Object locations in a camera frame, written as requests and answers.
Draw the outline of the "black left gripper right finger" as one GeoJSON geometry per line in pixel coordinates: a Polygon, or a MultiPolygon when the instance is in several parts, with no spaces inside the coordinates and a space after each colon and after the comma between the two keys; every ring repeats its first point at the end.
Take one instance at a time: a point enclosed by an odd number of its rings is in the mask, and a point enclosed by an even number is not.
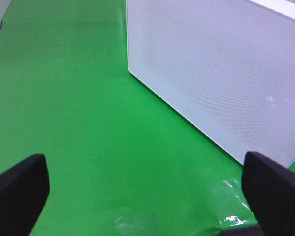
{"type": "Polygon", "coordinates": [[[295,173],[259,152],[245,155],[241,189],[267,236],[295,236],[295,173]]]}

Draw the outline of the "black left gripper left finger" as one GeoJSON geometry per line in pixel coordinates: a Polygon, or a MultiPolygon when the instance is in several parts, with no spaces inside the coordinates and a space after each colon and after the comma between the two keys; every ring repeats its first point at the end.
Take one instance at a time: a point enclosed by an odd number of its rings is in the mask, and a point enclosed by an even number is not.
{"type": "Polygon", "coordinates": [[[46,157],[34,154],[0,174],[0,236],[28,236],[50,193],[46,157]]]}

